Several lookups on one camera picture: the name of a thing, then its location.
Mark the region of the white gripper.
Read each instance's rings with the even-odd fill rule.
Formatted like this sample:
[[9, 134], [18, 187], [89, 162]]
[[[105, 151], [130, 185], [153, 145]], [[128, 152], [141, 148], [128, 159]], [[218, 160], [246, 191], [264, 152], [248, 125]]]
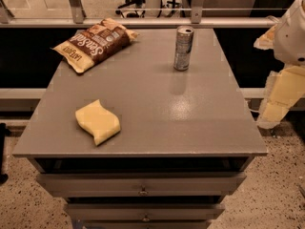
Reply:
[[[254, 42], [254, 47], [260, 50], [274, 48], [276, 26], [269, 28]], [[259, 107], [256, 124], [262, 129], [272, 129], [279, 125], [288, 109], [305, 94], [305, 68], [292, 66], [283, 69], [275, 80], [270, 100], [273, 104], [263, 102]]]

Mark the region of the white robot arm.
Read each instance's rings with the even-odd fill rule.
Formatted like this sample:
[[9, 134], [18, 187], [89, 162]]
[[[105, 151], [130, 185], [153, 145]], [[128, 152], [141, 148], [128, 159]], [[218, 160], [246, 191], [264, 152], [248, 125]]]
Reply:
[[305, 0], [295, 0], [277, 23], [254, 42], [261, 50], [273, 50], [284, 63], [270, 72], [259, 107], [257, 126], [272, 129], [305, 94]]

